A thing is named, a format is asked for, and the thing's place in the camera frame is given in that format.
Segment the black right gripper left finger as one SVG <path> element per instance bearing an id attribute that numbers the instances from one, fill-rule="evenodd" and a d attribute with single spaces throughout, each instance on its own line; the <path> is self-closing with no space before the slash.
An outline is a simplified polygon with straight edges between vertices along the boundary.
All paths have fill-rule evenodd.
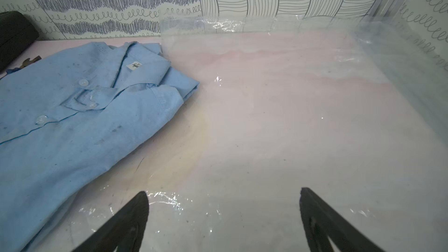
<path id="1" fill-rule="evenodd" d="M 148 216 L 148 197 L 140 191 L 74 252 L 138 252 Z"/>

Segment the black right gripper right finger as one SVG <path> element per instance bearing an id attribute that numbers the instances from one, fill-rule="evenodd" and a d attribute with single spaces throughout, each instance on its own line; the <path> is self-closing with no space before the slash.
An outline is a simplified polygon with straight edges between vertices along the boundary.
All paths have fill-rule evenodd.
<path id="1" fill-rule="evenodd" d="M 352 226 L 310 188 L 299 200 L 304 232 L 311 252 L 381 252 L 382 249 Z"/>

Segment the clear plastic vacuum bag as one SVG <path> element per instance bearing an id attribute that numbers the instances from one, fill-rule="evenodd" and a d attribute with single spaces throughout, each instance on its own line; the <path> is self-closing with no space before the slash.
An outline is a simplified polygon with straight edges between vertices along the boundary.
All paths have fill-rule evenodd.
<path id="1" fill-rule="evenodd" d="M 448 249 L 448 148 L 362 38 L 306 28 L 162 43 L 198 91 L 81 192 L 47 250 L 72 250 L 144 191 L 144 252 L 305 252 L 304 187 L 385 251 Z"/>

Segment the light blue shirt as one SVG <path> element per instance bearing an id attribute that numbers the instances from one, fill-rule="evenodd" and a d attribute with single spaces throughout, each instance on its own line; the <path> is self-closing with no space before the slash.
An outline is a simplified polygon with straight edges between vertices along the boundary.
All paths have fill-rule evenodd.
<path id="1" fill-rule="evenodd" d="M 1 79 L 1 250 L 22 252 L 77 192 L 167 124 L 198 82 L 160 44 L 92 42 Z"/>

